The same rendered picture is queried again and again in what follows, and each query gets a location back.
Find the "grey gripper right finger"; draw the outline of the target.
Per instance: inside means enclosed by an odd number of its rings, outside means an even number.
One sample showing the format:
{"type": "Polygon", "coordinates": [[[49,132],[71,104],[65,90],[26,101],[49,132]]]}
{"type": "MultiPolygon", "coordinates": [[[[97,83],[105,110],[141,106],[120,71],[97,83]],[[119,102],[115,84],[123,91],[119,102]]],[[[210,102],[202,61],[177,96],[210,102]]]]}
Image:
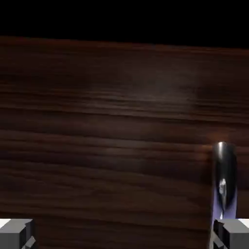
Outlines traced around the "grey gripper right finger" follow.
{"type": "Polygon", "coordinates": [[[249,249],[249,219],[216,219],[213,249],[249,249]]]}

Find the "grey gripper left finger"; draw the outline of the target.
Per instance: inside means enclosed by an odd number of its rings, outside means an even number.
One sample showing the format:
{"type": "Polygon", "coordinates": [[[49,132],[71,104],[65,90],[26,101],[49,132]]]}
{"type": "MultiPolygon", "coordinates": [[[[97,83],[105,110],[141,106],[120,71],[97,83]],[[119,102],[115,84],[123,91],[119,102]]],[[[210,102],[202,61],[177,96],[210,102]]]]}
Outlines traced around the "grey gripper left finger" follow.
{"type": "Polygon", "coordinates": [[[0,219],[0,249],[36,249],[33,219],[0,219]]]}

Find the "dark wood cabinet door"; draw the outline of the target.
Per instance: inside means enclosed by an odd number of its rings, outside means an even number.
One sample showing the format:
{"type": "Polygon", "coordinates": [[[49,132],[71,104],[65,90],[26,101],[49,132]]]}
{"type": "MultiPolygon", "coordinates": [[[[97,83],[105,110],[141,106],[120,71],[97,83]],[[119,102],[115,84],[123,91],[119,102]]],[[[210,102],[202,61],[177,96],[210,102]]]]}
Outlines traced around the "dark wood cabinet door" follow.
{"type": "Polygon", "coordinates": [[[207,249],[219,141],[249,218],[249,50],[0,36],[0,218],[39,249],[207,249]]]}

